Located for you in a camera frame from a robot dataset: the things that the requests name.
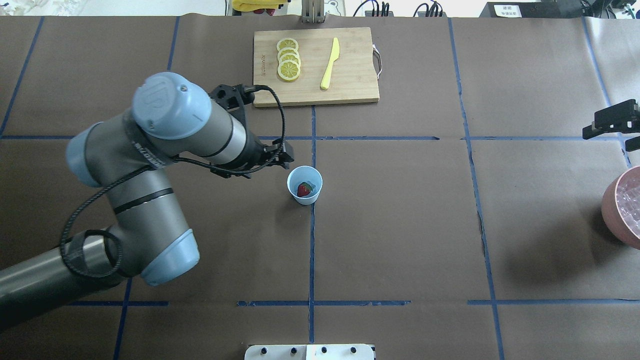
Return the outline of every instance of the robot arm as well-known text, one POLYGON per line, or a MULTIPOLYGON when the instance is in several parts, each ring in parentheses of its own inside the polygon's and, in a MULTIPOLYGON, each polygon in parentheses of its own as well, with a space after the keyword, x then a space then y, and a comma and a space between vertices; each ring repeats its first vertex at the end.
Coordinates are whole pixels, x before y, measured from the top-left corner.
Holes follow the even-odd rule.
POLYGON ((273 145, 246 126, 244 105, 263 88, 221 85, 207 94, 178 74, 159 73, 138 88, 131 109, 73 138, 67 147, 71 170, 103 190, 70 217, 59 249, 0 271, 0 330, 128 277, 140 274, 155 286, 193 268, 198 247, 163 168, 177 161, 203 165, 180 158, 185 151, 223 177, 288 168, 293 153, 284 125, 273 145), (68 240, 75 217, 101 193, 117 224, 68 240))

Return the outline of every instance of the light blue cup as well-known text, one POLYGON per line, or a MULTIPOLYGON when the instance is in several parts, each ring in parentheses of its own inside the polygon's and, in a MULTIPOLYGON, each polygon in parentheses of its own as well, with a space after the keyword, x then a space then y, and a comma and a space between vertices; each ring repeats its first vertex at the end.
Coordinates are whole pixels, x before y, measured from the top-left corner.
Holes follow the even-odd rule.
POLYGON ((297 167, 287 177, 287 188, 297 202, 302 205, 311 205, 316 201, 318 195, 320 195, 320 190, 322 190, 322 175, 313 167, 297 167), (298 185, 304 182, 313 184, 315 188, 309 195, 298 197, 298 185))

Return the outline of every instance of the pink bowl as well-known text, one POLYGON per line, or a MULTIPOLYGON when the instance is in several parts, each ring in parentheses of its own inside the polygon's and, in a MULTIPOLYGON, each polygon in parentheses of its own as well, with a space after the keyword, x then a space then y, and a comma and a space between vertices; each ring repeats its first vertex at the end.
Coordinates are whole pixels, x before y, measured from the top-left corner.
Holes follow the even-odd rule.
POLYGON ((625 171, 604 191, 602 196, 602 217, 613 235, 627 245, 640 250, 640 238, 634 234, 629 224, 625 222, 620 210, 620 206, 623 204, 620 204, 617 200, 622 189, 630 181, 640 181, 640 167, 633 167, 625 171))

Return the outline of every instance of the knife handle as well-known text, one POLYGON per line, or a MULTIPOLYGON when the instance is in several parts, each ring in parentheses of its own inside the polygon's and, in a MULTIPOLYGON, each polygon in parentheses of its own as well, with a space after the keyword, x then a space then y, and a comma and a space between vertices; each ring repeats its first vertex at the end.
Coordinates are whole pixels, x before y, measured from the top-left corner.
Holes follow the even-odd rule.
POLYGON ((333 70, 333 61, 329 61, 326 65, 326 70, 324 71, 324 76, 322 77, 322 81, 320 82, 320 88, 322 90, 326 90, 329 88, 331 84, 331 72, 333 70))

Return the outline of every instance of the lemon slice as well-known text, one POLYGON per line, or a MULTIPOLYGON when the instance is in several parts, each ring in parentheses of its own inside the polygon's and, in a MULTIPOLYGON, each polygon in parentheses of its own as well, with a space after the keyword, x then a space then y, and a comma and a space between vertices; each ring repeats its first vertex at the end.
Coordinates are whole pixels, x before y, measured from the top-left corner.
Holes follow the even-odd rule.
POLYGON ((280 59, 282 57, 282 55, 284 54, 295 54, 298 57, 300 57, 300 54, 298 54, 298 50, 295 50, 292 47, 283 47, 282 49, 280 49, 280 51, 278 52, 278 59, 280 59))
POLYGON ((278 76, 284 81, 294 81, 300 76, 300 64, 293 60, 285 60, 278 65, 278 76))
POLYGON ((298 63, 298 65, 302 65, 300 57, 294 53, 286 53, 278 59, 278 63, 282 63, 283 61, 292 60, 298 63))
POLYGON ((276 45, 276 49, 278 51, 284 49, 285 47, 291 47, 295 50, 298 50, 298 42, 294 38, 284 38, 278 41, 278 45, 276 45))

